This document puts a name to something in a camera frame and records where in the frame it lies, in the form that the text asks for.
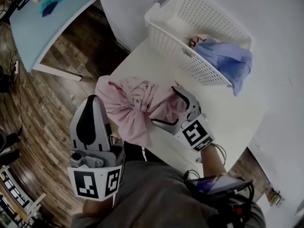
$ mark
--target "person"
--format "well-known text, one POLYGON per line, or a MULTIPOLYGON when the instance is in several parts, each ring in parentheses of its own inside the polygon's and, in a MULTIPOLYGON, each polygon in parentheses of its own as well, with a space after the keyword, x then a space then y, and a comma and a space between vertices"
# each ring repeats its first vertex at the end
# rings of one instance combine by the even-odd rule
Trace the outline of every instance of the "person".
MULTIPOLYGON (((184 183, 183 173, 145 149, 124 143, 125 169, 113 205, 113 197, 86 200, 83 213, 72 217, 72 228, 208 228, 217 210, 194 199, 184 183)), ((204 177, 226 173, 213 144, 201 151, 204 177)), ((244 197, 234 199, 241 202, 244 197)), ((246 228, 265 228, 259 206, 251 204, 246 228)))

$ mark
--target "wooden floor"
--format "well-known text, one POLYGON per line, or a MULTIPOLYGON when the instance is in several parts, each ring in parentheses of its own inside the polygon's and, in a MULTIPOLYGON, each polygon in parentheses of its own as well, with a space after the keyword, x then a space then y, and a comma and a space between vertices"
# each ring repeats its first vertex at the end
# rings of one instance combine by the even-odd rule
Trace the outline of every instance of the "wooden floor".
POLYGON ((244 150, 237 162, 229 170, 229 174, 241 177, 247 181, 253 181, 255 187, 253 200, 255 202, 258 201, 264 193, 269 201, 272 199, 274 195, 272 185, 260 164, 248 148, 244 150))
MULTIPOLYGON (((112 32, 102 30, 98 15, 87 9, 56 40, 42 63, 81 74, 81 82, 32 71, 27 73, 20 64, 18 78, 10 93, 0 96, 0 128, 6 133, 20 128, 19 95, 23 118, 21 141, 14 145, 20 149, 21 158, 11 164, 11 172, 33 199, 43 192, 47 196, 42 206, 54 215, 57 223, 69 227, 71 215, 81 210, 82 200, 75 198, 67 174, 69 165, 69 124, 76 108, 94 93, 96 78, 86 65, 98 64, 105 37, 112 32)), ((5 68, 16 47, 11 31, 0 26, 0 64, 5 68)), ((106 72, 113 71, 119 60, 110 65, 98 65, 106 72)))

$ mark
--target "blue item on table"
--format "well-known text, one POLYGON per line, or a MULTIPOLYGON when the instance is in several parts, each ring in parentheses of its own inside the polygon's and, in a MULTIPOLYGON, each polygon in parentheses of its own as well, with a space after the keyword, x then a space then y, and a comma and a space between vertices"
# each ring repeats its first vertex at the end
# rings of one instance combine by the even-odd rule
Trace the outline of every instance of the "blue item on table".
POLYGON ((61 1, 62 1, 62 0, 46 0, 44 3, 41 4, 39 13, 42 14, 42 16, 43 16, 43 12, 44 12, 45 9, 50 10, 51 7, 53 7, 53 9, 54 9, 54 7, 57 5, 57 3, 61 2, 61 1))
POLYGON ((194 51, 232 83, 233 94, 237 96, 251 71, 252 53, 236 44, 218 43, 211 38, 197 43, 194 51))
POLYGON ((47 5, 47 7, 43 10, 42 12, 42 17, 51 14, 55 6, 57 5, 57 2, 51 2, 50 4, 47 5))

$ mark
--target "pink cloth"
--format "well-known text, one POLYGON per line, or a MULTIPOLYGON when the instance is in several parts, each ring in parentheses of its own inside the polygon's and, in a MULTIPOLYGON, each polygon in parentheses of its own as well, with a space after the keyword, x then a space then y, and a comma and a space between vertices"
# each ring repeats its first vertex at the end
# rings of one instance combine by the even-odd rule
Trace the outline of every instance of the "pink cloth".
POLYGON ((102 99, 109 118, 118 125, 121 138, 129 143, 147 146, 146 119, 173 123, 185 114, 186 104, 171 87, 139 78, 126 78, 117 84, 109 78, 98 79, 95 94, 102 99))

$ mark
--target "white table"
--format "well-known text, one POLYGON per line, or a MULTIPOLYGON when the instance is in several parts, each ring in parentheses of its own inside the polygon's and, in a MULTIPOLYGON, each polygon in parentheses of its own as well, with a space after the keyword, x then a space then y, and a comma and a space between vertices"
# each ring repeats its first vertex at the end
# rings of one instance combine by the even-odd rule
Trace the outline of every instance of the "white table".
MULTIPOLYGON (((176 80, 199 101, 216 138, 215 142, 227 152, 225 167, 229 170, 254 136, 265 111, 246 94, 234 97, 232 89, 225 86, 202 86, 179 70, 172 70, 172 67, 163 56, 150 48, 146 39, 111 74, 111 79, 118 81, 136 76, 167 86, 176 85, 176 80)), ((148 132, 149 151, 183 173, 195 169, 202 175, 202 165, 195 162, 199 154, 151 123, 148 123, 148 132)))
POLYGON ((68 25, 96 0, 62 0, 51 14, 42 17, 39 9, 44 1, 36 4, 30 0, 21 10, 15 10, 9 19, 24 67, 28 72, 35 69, 80 81, 80 75, 40 62, 68 25))

